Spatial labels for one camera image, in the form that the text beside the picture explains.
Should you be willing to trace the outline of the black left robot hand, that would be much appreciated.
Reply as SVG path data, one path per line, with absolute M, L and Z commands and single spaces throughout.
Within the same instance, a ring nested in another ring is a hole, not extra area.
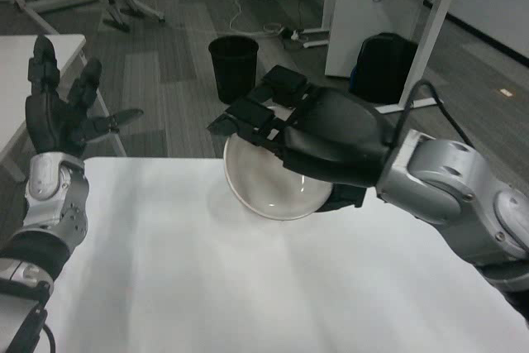
M 55 48 L 46 36 L 36 38 L 29 59 L 31 95 L 26 98 L 26 129 L 38 154 L 61 152 L 81 157 L 89 142 L 117 134 L 120 128 L 143 116 L 139 108 L 107 117 L 89 117 L 97 98 L 102 63 L 92 58 L 74 80 L 66 100 L 57 93 L 60 71 Z

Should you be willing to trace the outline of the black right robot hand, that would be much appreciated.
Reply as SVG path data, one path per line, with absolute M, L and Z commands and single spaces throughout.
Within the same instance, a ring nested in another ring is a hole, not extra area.
M 279 65 L 207 129 L 263 150 L 282 171 L 318 182 L 323 197 L 314 212 L 361 207 L 393 139 L 392 125 L 366 101 Z

